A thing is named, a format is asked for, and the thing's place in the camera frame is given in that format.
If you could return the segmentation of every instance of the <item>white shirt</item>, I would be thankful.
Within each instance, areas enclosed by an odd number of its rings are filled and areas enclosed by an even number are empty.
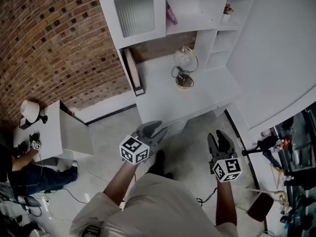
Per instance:
[[[238,237],[232,223],[215,227],[182,183],[153,174],[134,184],[123,211],[97,193],[74,218],[70,236],[81,237],[89,225],[102,237]]]

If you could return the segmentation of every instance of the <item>brick wall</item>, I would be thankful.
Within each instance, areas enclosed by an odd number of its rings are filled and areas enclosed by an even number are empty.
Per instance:
[[[164,38],[146,41],[130,46],[136,63],[148,61],[174,53],[183,45],[194,48],[197,32],[168,35]]]
[[[81,109],[129,89],[99,0],[0,0],[0,127],[25,99]]]

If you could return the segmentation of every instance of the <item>white desk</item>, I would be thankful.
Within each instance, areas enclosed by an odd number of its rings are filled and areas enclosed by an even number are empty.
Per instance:
[[[14,147],[22,141],[27,141],[29,145],[29,136],[39,132],[42,160],[51,157],[78,159],[93,154],[88,127],[62,111],[59,100],[40,113],[48,117],[47,123],[39,120],[25,130],[17,127],[14,130]],[[35,156],[34,161],[40,161],[40,157]]]
[[[140,117],[143,123],[162,120],[169,128],[167,137],[180,133],[188,119],[227,105],[241,94],[226,67],[197,69],[190,74],[194,86],[180,89],[171,76],[173,66],[173,55],[138,64],[146,89],[136,97]]]

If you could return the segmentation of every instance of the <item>sneaker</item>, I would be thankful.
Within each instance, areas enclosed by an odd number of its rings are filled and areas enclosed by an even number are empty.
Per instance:
[[[79,164],[77,161],[74,161],[73,164],[71,164],[72,167],[75,167],[77,169],[77,178],[79,176]]]

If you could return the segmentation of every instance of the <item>frosted glass panel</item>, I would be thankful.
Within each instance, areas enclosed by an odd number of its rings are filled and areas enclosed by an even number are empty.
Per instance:
[[[115,0],[124,38],[155,29],[154,0]]]

